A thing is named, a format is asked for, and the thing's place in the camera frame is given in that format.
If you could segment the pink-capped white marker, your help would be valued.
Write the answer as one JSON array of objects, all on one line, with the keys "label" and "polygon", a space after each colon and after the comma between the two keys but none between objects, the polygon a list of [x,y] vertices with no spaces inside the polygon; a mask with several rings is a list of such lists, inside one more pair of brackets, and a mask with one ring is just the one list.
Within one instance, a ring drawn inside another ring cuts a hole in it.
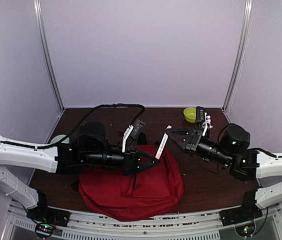
[{"label": "pink-capped white marker", "polygon": [[155,155],[155,158],[156,158],[157,160],[160,159],[160,157],[161,157],[161,155],[162,155],[162,153],[163,153],[163,151],[164,151],[166,142],[167,142],[167,140],[168,140],[167,130],[169,130],[169,129],[171,129],[171,128],[172,128],[171,125],[168,125],[168,126],[166,127],[166,130],[165,130],[165,132],[164,132],[164,134],[163,134],[163,137],[162,137],[162,139],[161,139],[161,142],[160,142],[160,144],[159,144],[159,147],[158,147],[157,152],[156,152],[156,155]]}]

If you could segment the red backpack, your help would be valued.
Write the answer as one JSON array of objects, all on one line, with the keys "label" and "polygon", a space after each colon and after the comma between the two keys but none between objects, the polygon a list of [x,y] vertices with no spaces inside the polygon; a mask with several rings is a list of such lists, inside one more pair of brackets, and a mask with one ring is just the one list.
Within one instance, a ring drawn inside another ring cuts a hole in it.
[{"label": "red backpack", "polygon": [[158,166],[136,176],[124,176],[121,169],[87,168],[78,182],[78,191],[90,210],[121,222],[171,212],[184,194],[179,166],[167,148]]}]

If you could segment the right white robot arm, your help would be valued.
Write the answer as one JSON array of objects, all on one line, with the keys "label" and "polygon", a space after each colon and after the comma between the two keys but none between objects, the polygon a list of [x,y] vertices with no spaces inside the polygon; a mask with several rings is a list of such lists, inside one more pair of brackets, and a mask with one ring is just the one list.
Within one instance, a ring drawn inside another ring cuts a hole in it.
[{"label": "right white robot arm", "polygon": [[[241,126],[229,123],[221,130],[219,139],[213,141],[205,130],[168,127],[167,136],[188,154],[229,168],[230,175],[241,181],[254,181],[282,176],[282,153],[271,153],[262,148],[250,148],[249,132]],[[282,182],[267,188],[259,188],[244,194],[237,208],[237,217],[247,221],[256,212],[282,202]]]}]

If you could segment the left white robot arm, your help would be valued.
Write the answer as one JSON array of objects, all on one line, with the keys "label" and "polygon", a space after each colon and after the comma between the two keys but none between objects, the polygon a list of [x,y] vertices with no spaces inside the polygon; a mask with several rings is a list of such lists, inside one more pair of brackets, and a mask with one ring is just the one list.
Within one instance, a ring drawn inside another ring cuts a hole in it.
[{"label": "left white robot arm", "polygon": [[105,126],[97,121],[79,126],[77,137],[71,143],[36,144],[9,140],[0,135],[0,188],[42,222],[48,222],[53,212],[47,206],[46,195],[20,182],[6,166],[60,175],[78,175],[88,166],[121,168],[125,176],[135,176],[159,164],[153,155],[126,143],[129,138],[139,136],[143,125],[141,121],[130,125],[123,134],[121,146],[108,142]]}]

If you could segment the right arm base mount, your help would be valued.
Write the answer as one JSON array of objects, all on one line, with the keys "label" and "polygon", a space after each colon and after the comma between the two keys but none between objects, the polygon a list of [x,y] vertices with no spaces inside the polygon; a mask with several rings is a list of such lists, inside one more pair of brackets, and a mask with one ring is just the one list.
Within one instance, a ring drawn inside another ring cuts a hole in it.
[{"label": "right arm base mount", "polygon": [[222,210],[219,212],[222,225],[237,225],[235,231],[238,236],[244,239],[255,237],[264,227],[268,215],[269,207],[266,207],[266,215],[260,227],[256,226],[255,220],[263,216],[263,211],[256,203],[256,192],[258,190],[249,190],[244,193],[242,204],[238,207]]}]

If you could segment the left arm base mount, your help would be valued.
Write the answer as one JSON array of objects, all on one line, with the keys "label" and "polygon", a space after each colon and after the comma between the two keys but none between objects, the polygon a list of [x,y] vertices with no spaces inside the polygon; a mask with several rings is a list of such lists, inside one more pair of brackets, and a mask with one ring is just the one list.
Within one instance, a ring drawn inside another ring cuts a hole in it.
[{"label": "left arm base mount", "polygon": [[54,234],[56,227],[67,227],[70,212],[49,207],[46,195],[41,191],[37,194],[37,206],[31,209],[24,208],[24,210],[26,216],[35,224],[34,233],[36,236],[45,240]]}]

